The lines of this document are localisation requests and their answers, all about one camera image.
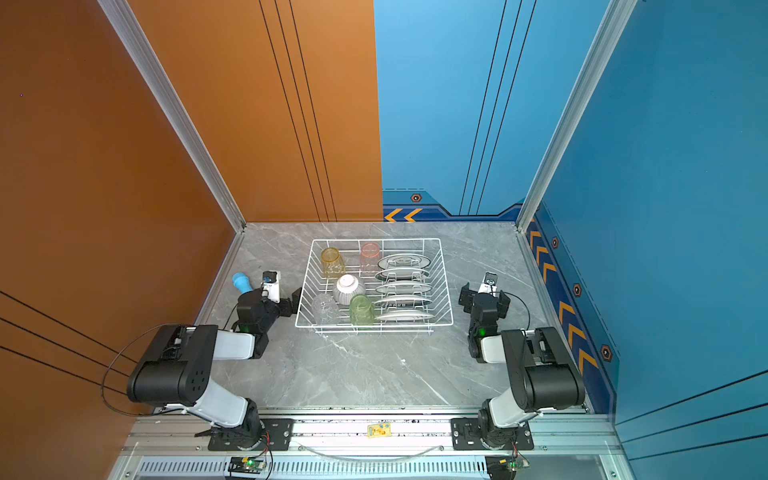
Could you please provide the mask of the green glass cup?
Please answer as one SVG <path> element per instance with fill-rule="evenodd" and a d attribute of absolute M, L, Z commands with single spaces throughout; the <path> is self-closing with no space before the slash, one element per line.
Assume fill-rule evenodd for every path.
<path fill-rule="evenodd" d="M 353 326 L 371 326 L 376 321 L 373 302 L 364 294 L 355 295 L 349 304 L 350 322 Z"/>

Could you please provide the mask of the pink glass cup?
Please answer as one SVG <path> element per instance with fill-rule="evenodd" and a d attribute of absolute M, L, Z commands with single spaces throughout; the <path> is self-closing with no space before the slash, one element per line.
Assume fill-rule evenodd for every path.
<path fill-rule="evenodd" d="M 366 242 L 360 248 L 360 268 L 364 272 L 375 272 L 380 269 L 381 247 L 376 242 Z"/>

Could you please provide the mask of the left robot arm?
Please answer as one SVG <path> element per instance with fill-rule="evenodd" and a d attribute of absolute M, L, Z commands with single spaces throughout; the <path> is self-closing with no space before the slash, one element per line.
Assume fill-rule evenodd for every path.
<path fill-rule="evenodd" d="M 293 433 L 290 419 L 263 420 L 256 402 L 236 395 L 211 378 L 213 364 L 257 360 L 269 343 L 268 331 L 280 317 L 298 311 L 301 291 L 272 301 L 260 287 L 242 294 L 231 330 L 215 325 L 163 325 L 127 383 L 134 403 L 167 407 L 206 421 L 199 437 L 211 451 L 286 451 Z"/>

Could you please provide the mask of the left green circuit board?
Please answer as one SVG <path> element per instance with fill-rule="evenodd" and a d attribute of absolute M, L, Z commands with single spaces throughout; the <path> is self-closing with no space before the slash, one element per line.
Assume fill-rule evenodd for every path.
<path fill-rule="evenodd" d="M 233 456 L 229 458 L 227 477 L 230 479 L 267 479 L 270 465 L 263 457 Z"/>

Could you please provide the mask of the right aluminium corner post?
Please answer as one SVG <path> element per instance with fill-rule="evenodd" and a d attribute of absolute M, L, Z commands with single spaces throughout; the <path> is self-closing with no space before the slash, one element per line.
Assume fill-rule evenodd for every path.
<path fill-rule="evenodd" d="M 515 222 L 519 233 L 532 222 L 636 5 L 609 2 Z"/>

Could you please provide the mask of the ribbed white bowl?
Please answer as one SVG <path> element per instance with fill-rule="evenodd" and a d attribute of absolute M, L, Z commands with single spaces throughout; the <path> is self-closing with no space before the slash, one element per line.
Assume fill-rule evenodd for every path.
<path fill-rule="evenodd" d="M 355 296 L 364 293 L 365 284 L 358 277 L 344 274 L 335 283 L 333 298 L 340 306 L 349 306 Z"/>

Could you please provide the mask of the right circuit board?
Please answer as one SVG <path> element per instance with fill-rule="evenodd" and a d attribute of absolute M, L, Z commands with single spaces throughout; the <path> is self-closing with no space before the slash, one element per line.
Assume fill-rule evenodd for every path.
<path fill-rule="evenodd" d="M 486 456 L 486 471 L 490 480 L 515 480 L 530 463 L 524 457 Z"/>

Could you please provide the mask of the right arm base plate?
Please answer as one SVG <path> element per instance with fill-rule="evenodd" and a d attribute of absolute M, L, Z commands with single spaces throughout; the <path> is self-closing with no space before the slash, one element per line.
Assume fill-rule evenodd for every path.
<path fill-rule="evenodd" d="M 450 420 L 453 449 L 532 451 L 535 448 L 528 424 L 514 428 L 498 428 L 490 420 L 485 426 L 478 418 L 460 417 Z"/>

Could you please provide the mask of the blue cylindrical tool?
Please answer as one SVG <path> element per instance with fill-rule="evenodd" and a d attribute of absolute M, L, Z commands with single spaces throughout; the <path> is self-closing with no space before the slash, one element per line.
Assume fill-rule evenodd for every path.
<path fill-rule="evenodd" d="M 249 277 L 242 272 L 237 272 L 232 277 L 234 287 L 241 293 L 246 294 L 254 290 Z"/>

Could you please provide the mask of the aluminium corner post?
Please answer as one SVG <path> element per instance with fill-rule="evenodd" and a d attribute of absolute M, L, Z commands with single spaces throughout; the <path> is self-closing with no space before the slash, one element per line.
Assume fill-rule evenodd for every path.
<path fill-rule="evenodd" d="M 124 0 L 99 0 L 98 4 L 229 224 L 241 234 L 246 228 L 244 215 L 131 6 Z"/>
<path fill-rule="evenodd" d="M 532 222 L 636 5 L 609 2 L 515 222 L 519 233 Z"/>

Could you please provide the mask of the left aluminium corner post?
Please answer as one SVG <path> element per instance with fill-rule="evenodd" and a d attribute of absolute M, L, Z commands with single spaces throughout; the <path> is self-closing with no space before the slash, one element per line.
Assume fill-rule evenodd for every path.
<path fill-rule="evenodd" d="M 131 6 L 124 0 L 99 0 L 98 4 L 229 224 L 241 234 L 246 228 L 244 215 Z"/>

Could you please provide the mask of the yellow glass cup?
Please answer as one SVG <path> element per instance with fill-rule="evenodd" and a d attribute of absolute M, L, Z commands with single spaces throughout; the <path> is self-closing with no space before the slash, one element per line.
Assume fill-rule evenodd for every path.
<path fill-rule="evenodd" d="M 320 255 L 323 276 L 338 279 L 346 274 L 346 265 L 340 251 L 334 247 L 325 248 Z"/>

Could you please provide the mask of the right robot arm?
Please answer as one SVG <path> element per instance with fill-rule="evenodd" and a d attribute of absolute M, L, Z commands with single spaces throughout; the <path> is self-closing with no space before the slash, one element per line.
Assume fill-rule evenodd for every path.
<path fill-rule="evenodd" d="M 554 327 L 501 330 L 511 296 L 484 283 L 468 284 L 458 304 L 470 315 L 468 351 L 479 363 L 505 366 L 509 387 L 483 402 L 478 433 L 490 449 L 515 448 L 518 433 L 544 409 L 564 410 L 586 400 L 582 374 Z"/>

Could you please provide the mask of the clear glass cup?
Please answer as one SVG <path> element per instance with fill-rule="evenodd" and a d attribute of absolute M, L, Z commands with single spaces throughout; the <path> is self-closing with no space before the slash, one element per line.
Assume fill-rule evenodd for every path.
<path fill-rule="evenodd" d="M 336 325 L 341 314 L 339 305 L 328 293 L 319 293 L 312 301 L 311 310 L 316 326 Z"/>

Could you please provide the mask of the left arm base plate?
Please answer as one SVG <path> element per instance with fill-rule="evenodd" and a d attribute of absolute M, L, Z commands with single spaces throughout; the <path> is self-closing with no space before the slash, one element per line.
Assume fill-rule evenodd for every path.
<path fill-rule="evenodd" d="M 237 428 L 213 427 L 208 435 L 209 451 L 284 452 L 289 449 L 293 436 L 294 420 L 267 418 L 257 422 L 253 431 L 245 426 Z"/>

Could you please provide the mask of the yellow sticker tag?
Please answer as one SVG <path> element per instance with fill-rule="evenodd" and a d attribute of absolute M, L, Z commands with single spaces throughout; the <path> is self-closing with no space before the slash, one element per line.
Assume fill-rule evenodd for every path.
<path fill-rule="evenodd" d="M 367 426 L 368 438 L 387 438 L 392 436 L 392 425 L 389 422 L 380 422 Z"/>

